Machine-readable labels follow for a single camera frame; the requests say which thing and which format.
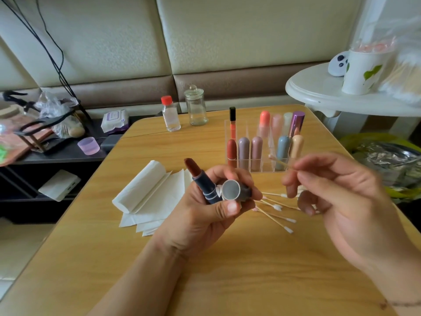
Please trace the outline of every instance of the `cotton swab tip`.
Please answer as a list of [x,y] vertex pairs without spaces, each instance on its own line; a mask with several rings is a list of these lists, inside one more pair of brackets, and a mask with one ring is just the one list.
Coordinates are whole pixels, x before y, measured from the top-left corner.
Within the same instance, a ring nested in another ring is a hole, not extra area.
[[291,228],[286,227],[286,226],[284,226],[284,228],[288,233],[290,233],[290,234],[294,233],[294,231]]

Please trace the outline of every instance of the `paper cup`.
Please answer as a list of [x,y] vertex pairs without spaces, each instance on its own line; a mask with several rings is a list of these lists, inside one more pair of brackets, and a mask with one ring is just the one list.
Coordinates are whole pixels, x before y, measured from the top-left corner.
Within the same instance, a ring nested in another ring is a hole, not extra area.
[[391,53],[350,51],[342,92],[354,95],[363,95],[370,92],[380,78]]

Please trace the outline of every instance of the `right hand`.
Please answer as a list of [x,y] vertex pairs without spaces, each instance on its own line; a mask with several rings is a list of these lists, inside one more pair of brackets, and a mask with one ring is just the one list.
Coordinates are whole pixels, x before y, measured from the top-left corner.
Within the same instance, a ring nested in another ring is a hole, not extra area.
[[405,233],[381,178],[341,154],[309,154],[297,160],[282,179],[288,197],[305,186],[298,207],[313,215],[315,204],[323,214],[334,245],[352,265],[369,273],[419,257]]

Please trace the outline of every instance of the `upholstered wall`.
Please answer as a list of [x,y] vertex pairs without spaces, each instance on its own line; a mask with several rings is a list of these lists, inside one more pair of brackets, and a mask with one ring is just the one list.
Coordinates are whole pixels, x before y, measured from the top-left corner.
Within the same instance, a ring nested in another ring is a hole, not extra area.
[[[16,9],[12,0],[8,3]],[[56,61],[35,0],[16,0]],[[294,73],[347,47],[361,0],[39,0],[87,108],[285,93]],[[59,86],[44,49],[0,2],[0,90]]]

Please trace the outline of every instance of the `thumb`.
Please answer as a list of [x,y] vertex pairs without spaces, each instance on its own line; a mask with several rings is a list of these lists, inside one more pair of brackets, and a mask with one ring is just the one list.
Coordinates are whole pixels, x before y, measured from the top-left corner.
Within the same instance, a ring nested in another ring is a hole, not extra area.
[[344,216],[350,217],[357,212],[356,209],[367,207],[368,200],[365,197],[329,179],[306,171],[298,171],[297,177],[311,193],[328,201]]
[[224,221],[237,215],[240,207],[240,204],[236,201],[221,201],[205,205],[200,209],[200,217],[198,219],[205,224]]

